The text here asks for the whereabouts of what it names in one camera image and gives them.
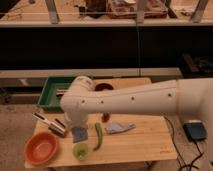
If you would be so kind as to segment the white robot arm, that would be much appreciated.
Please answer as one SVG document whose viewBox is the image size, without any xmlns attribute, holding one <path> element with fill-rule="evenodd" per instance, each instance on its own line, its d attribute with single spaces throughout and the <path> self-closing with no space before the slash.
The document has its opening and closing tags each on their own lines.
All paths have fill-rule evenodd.
<svg viewBox="0 0 213 171">
<path fill-rule="evenodd" d="M 108 91 L 77 77 L 60 101 L 72 126 L 84 125 L 91 113 L 195 115 L 213 133 L 213 78 L 179 79 Z"/>
</svg>

